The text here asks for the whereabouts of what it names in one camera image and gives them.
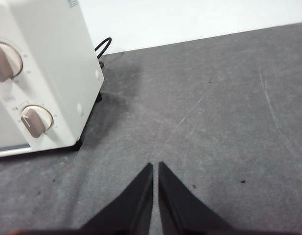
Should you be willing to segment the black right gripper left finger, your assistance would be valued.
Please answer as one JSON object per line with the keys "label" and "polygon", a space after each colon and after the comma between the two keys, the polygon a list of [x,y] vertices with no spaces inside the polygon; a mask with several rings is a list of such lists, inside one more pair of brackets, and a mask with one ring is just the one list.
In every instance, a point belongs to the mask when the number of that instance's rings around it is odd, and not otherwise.
{"label": "black right gripper left finger", "polygon": [[153,208],[153,165],[148,163],[125,190],[84,224],[87,235],[147,235]]}

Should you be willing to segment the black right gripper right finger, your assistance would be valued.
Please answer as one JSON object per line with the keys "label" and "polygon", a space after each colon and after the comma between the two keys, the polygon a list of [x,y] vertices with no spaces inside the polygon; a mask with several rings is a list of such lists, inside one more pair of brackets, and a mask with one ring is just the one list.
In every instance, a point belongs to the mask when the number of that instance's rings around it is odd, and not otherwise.
{"label": "black right gripper right finger", "polygon": [[164,163],[159,163],[159,207],[165,235],[233,235],[229,223],[196,198]]}

